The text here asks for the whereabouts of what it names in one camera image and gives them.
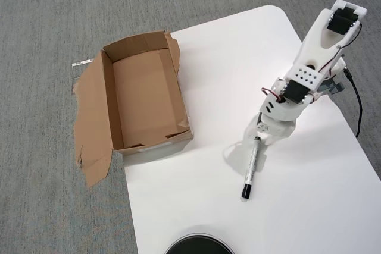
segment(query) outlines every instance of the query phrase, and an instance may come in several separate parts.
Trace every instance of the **open cardboard box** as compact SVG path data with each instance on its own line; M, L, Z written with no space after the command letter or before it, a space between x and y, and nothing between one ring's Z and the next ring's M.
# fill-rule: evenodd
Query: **open cardboard box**
M177 82L180 49L169 33L103 48L74 85L77 164L88 187L107 176L114 150L144 152L193 138Z

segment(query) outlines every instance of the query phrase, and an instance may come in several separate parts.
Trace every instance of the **white marker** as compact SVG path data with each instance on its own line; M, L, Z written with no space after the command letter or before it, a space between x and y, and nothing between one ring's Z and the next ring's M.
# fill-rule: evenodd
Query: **white marker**
M257 155L258 155L258 150L260 148L260 144L261 144L261 138L257 136L256 138L254 138L254 147L252 148L250 164L249 164L248 172L245 178L245 186L243 187L243 191L242 191L242 197L244 199L249 199L250 197L252 181L254 179L255 169L257 167Z

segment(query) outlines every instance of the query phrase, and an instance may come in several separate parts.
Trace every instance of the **black round object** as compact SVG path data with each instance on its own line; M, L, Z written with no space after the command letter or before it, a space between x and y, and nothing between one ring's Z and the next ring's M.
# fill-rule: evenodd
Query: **black round object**
M221 240L207 234L184 236L166 254L234 254Z

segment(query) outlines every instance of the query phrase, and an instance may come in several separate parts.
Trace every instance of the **carpet floor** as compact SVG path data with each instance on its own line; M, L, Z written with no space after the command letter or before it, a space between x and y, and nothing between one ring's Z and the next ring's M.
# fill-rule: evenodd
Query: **carpet floor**
M303 38L334 1L0 0L0 252L137 253L122 158L90 190L74 163L71 85L81 70L72 62L127 35L267 4L281 7ZM381 0L347 1L368 8L346 62L364 105L359 142L380 176ZM346 86L332 99L355 132L358 105Z

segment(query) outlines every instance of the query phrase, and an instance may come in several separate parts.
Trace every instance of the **white tabletop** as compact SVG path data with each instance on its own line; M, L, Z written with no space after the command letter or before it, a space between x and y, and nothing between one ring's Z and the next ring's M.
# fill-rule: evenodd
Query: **white tabletop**
M327 96L266 150L251 199L240 200L249 158L229 146L258 112L261 87L283 77L298 52L285 13L260 7L172 35L195 138L164 159L135 164L160 150L125 158L139 254L165 253L194 232L236 254L380 253L381 182Z

